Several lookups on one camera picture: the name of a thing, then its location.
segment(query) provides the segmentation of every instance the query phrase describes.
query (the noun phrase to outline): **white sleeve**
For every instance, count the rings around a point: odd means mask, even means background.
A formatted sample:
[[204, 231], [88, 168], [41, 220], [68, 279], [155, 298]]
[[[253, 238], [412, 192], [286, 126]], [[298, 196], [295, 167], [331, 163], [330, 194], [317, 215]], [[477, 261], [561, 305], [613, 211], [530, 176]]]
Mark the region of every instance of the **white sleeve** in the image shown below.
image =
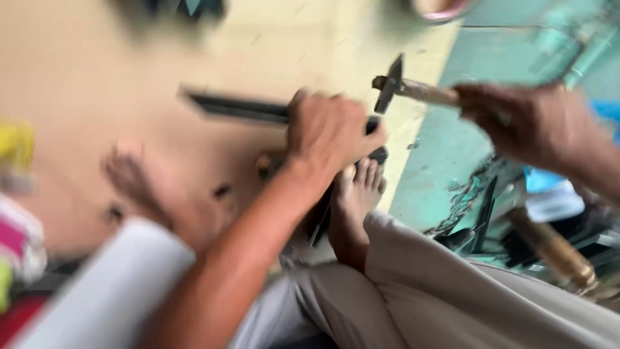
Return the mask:
[[176, 235], [130, 219], [48, 303], [12, 348], [129, 348], [192, 266]]

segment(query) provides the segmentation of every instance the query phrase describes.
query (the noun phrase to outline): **hammer head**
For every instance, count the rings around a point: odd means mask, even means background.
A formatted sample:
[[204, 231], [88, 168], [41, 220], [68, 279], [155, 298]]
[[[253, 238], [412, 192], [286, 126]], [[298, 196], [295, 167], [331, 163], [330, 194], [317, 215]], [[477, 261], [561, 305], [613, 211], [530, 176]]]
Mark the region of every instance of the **hammer head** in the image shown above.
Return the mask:
[[373, 80], [373, 87], [379, 88], [379, 98], [374, 105], [374, 111], [379, 114], [385, 114], [389, 103], [394, 97], [394, 93], [398, 91], [402, 82], [402, 53], [396, 58], [394, 63], [389, 67], [387, 76], [377, 76]]

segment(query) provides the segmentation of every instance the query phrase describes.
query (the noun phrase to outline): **bare foot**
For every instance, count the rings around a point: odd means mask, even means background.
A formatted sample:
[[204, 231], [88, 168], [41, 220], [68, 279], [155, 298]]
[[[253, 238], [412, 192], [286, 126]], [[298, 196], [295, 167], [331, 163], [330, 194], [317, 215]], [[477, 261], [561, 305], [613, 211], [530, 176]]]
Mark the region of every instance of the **bare foot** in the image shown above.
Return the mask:
[[364, 158], [357, 171], [353, 165], [347, 167], [334, 183], [329, 243], [338, 262], [364, 272], [369, 241], [363, 223], [385, 192], [383, 168], [376, 160]]
[[114, 189], [136, 205], [136, 214], [160, 222], [195, 251], [204, 250], [236, 213], [230, 190], [220, 186], [211, 197], [192, 197], [165, 159], [145, 155], [137, 142], [119, 143], [102, 161]]

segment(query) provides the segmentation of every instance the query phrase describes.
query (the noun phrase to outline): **beige trousers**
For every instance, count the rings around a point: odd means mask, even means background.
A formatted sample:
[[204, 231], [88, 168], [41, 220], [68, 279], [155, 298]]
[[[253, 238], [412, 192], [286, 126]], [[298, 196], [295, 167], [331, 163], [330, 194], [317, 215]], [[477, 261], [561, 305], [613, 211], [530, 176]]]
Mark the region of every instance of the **beige trousers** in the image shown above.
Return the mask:
[[620, 315], [544, 282], [467, 261], [380, 211], [366, 272], [336, 263], [269, 287], [231, 348], [324, 332], [346, 348], [620, 348]]

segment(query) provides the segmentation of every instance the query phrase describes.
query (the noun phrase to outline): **beige floor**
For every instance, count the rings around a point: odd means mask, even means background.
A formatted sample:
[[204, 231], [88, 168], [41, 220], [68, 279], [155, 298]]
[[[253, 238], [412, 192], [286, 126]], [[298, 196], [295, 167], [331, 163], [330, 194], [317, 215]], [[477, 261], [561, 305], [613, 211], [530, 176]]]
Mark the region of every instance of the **beige floor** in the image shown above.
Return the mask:
[[[180, 83], [286, 102], [300, 86], [369, 103], [375, 75], [405, 52], [405, 75], [441, 76], [458, 23], [422, 27], [396, 0], [234, 0], [216, 27], [170, 20], [136, 30], [114, 1], [5, 1], [0, 5], [0, 115], [37, 131], [36, 196], [19, 201], [45, 226], [52, 253], [83, 253], [111, 228], [114, 198], [99, 159], [119, 137], [172, 157], [196, 191], [231, 183], [247, 203], [259, 190], [257, 154], [283, 147], [283, 129], [203, 119]], [[388, 208], [424, 106], [396, 99], [387, 114]]]

